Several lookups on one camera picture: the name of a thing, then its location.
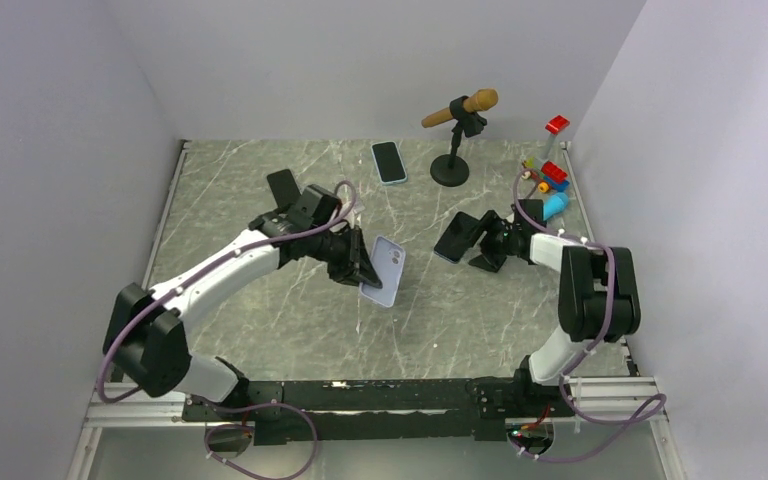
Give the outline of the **lavender phone case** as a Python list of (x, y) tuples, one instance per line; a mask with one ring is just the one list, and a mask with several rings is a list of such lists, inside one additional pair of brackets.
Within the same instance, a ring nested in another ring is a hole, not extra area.
[(378, 236), (370, 254), (371, 265), (378, 275), (381, 286), (361, 283), (359, 295), (373, 303), (391, 308), (395, 304), (407, 254), (404, 248), (390, 239)]

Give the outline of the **dark blue phone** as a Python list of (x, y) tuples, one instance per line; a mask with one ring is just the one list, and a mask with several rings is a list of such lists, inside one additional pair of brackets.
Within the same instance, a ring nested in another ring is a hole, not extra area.
[(485, 232), (484, 222), (465, 212), (458, 212), (437, 240), (433, 252), (440, 258), (457, 264)]

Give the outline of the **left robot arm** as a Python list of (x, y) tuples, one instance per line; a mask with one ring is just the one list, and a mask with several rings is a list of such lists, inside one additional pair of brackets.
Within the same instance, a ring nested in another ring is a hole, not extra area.
[(292, 261), (311, 258), (327, 266), (329, 278), (357, 287), (382, 282), (371, 264), (362, 229), (350, 220), (356, 187), (338, 184), (350, 197), (312, 184), (283, 206), (255, 217), (245, 230), (195, 267), (151, 288), (132, 283), (116, 296), (96, 392), (104, 391), (111, 367), (135, 382), (132, 394), (157, 398), (180, 392), (224, 420), (239, 417), (250, 403), (249, 380), (230, 362), (192, 352), (194, 326), (231, 296)]

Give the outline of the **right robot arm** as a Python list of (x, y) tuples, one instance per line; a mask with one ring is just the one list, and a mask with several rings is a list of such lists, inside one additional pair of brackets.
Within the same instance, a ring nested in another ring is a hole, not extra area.
[(488, 211), (465, 233), (469, 247), (480, 254), (470, 261), (497, 272), (510, 257), (546, 267), (559, 274), (558, 326), (527, 358), (529, 378), (511, 390), (513, 406), (532, 416), (551, 398), (548, 385), (558, 385), (602, 343), (615, 343), (635, 333), (641, 304), (633, 254), (626, 247), (608, 247), (559, 230), (530, 217), (512, 221)]

